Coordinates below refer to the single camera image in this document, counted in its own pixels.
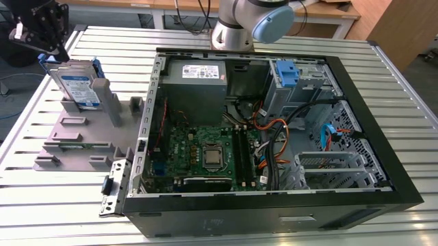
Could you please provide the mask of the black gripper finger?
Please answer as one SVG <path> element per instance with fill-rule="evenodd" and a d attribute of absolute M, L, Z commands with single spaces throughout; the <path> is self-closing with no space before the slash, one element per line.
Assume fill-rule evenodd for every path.
<path fill-rule="evenodd" d="M 22 23 L 17 23 L 9 33 L 9 41 L 37 51 L 50 53 L 50 42 L 36 32 L 29 31 Z"/>
<path fill-rule="evenodd" d="M 67 62 L 69 56 L 64 48 L 64 40 L 69 27 L 69 7 L 67 4 L 45 4 L 38 8 L 37 16 L 42 40 L 48 43 L 44 50 L 58 62 Z"/>

